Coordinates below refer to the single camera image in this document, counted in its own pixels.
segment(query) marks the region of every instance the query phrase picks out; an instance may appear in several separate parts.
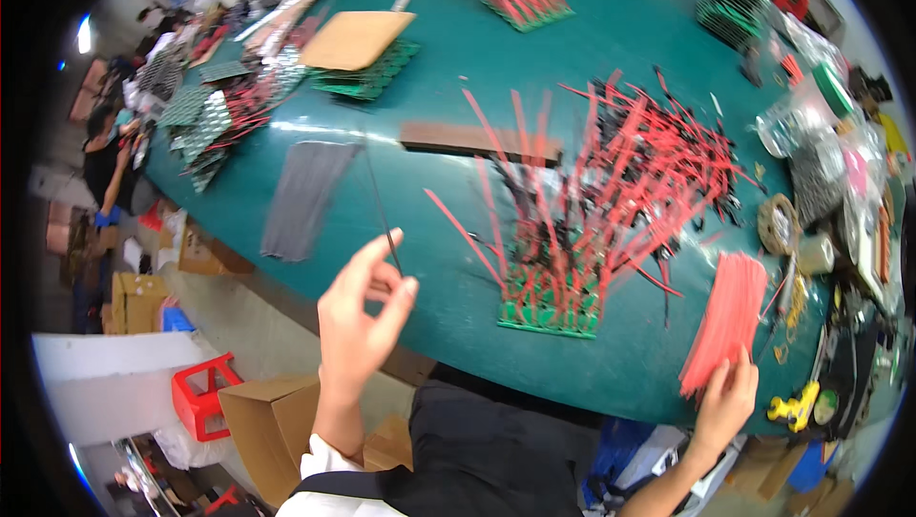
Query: worker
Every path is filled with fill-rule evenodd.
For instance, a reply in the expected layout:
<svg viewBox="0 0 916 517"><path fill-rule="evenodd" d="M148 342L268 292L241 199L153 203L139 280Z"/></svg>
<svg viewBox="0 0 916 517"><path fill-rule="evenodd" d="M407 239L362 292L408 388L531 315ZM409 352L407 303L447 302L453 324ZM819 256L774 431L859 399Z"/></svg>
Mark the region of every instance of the worker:
<svg viewBox="0 0 916 517"><path fill-rule="evenodd" d="M395 245L403 237L399 228L391 231ZM527 396L531 408L519 407L514 391L495 393L495 384L480 379L475 380L491 388L476 393L430 375L418 388L410 415L414 471L401 465L364 473L359 399L394 349L419 288L416 278L402 277L385 262L389 253L387 236L370 241L318 302L321 393L311 453L302 456L303 481L278 517L581 517L577 490L596 445L593 441L582 457L590 428L568 421L569 412L557 417L545 411L545 401L533 396ZM377 317L365 312L367 301L384 303ZM706 386L696 431L680 462L639 490L619 515L670 515L750 417L757 383L748 351L741 352L737 364L721 364Z"/></svg>
<svg viewBox="0 0 916 517"><path fill-rule="evenodd" d="M104 217L115 206L131 215L143 215L155 204L158 191L130 165L133 135L140 120L116 126L115 117L115 109L102 104L86 120L89 139L83 144L83 179Z"/></svg>

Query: hand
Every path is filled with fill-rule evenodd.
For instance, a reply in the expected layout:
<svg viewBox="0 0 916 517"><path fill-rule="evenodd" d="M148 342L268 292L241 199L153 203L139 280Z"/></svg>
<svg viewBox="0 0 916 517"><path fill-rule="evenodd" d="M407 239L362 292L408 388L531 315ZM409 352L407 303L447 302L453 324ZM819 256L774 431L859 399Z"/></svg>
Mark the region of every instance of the hand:
<svg viewBox="0 0 916 517"><path fill-rule="evenodd" d="M395 245L404 232L391 231ZM413 309L419 283L385 262L391 252L380 235L350 259L318 301L322 394L355 402L369 377L394 349L397 336ZM384 302L377 318L367 315L366 300Z"/></svg>
<svg viewBox="0 0 916 517"><path fill-rule="evenodd" d="M121 148L121 151L117 153L117 168L123 170L127 167L127 162L130 161L130 146L124 145Z"/></svg>
<svg viewBox="0 0 916 517"><path fill-rule="evenodd" d="M719 454L754 412L759 375L744 347L737 364L732 366L726 359L716 368L706 384L696 431L685 458L698 460L709 468L716 465Z"/></svg>

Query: green table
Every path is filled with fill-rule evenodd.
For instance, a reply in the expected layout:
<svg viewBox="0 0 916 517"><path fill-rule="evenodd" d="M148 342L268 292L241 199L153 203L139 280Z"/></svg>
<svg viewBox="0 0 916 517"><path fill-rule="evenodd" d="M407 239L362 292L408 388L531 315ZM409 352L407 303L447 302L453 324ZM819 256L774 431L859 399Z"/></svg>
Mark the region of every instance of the green table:
<svg viewBox="0 0 916 517"><path fill-rule="evenodd" d="M395 0L322 0L336 10L387 10ZM644 85L661 99L652 70L658 64L672 93L693 105L701 118L715 118L714 92L724 111L727 134L739 143L740 163L760 162L771 193L789 192L781 163L767 155L757 136L746 131L754 117L782 93L764 62L763 88L739 74L738 53L709 35L693 19L697 0L567 0L573 18L527 34L513 30L479 0L412 0L418 14L402 36L419 42L417 56L374 103L344 104L329 94L301 86L274 114L269 128L246 136L231 160L202 195L195 195L178 159L161 139L154 143L148 174L213 236L296 293L317 298L337 271L364 243L381 232L369 187L365 157L356 157L333 192L322 235L311 259L297 264L260 256L259 246L270 200L287 149L297 142L358 142L365 129L388 221L403 227L399 250L404 271L420 282L417 308L400 343L414 351L497 383L557 402L661 424L690 425L694 405L679 395L678 374L704 314L720 250L757 255L754 228L762 193L746 182L737 190L744 204L743 228L723 226L710 214L702 236L687 225L682 252L671 265L670 330L665 330L663 296L634 276L619 285L605 305L597 340L576 340L496 325L498 288L423 188L435 191L469 230L489 234L473 160L409 153L396 142L405 121L477 125L461 88L470 88L492 125L514 127L510 89L516 88L533 125L544 89L553 91L549 133L566 149L587 111L584 98L557 88L558 82L585 89L592 76L619 67L624 81ZM226 42L213 62L238 57L241 46ZM191 70L185 79L199 81ZM508 199L499 207L509 216ZM719 230L711 244L700 244ZM504 236L509 227L504 229ZM771 273L781 262L763 257ZM651 264L648 271L653 271ZM770 398L788 398L810 373L825 313L822 287L814 290L788 361L778 365L771 351L760 364L759 413L746 430L780 433L763 410ZM755 353L767 336L761 326ZM776 343L784 341L784 331Z"/></svg>

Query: black apron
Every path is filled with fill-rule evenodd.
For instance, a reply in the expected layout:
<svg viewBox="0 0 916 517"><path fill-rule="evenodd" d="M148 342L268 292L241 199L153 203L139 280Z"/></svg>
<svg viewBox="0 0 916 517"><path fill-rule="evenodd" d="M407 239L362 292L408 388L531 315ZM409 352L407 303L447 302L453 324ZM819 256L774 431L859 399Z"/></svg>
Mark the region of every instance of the black apron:
<svg viewBox="0 0 916 517"><path fill-rule="evenodd" d="M399 465L320 473L291 497L312 491L383 500L409 517L581 517L579 483L591 466L601 416L447 367L430 377L436 379L418 388L410 415L413 472Z"/></svg>

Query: cardboard sheet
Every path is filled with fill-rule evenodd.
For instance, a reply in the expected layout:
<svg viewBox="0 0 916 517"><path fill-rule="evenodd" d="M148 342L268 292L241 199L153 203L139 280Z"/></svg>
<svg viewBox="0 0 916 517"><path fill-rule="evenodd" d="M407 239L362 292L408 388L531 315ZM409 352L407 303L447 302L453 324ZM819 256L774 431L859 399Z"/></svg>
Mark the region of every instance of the cardboard sheet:
<svg viewBox="0 0 916 517"><path fill-rule="evenodd" d="M331 70L371 65L416 18L411 12L338 12L305 45L299 63Z"/></svg>
<svg viewBox="0 0 916 517"><path fill-rule="evenodd" d="M514 130L494 129L506 156L512 162L521 161L521 140ZM487 132L480 126L452 125L436 122L404 122L398 140L409 150L453 155L489 156L496 152ZM534 151L534 135L528 134L529 151ZM547 167L556 165L562 156L562 142L548 139L543 153Z"/></svg>

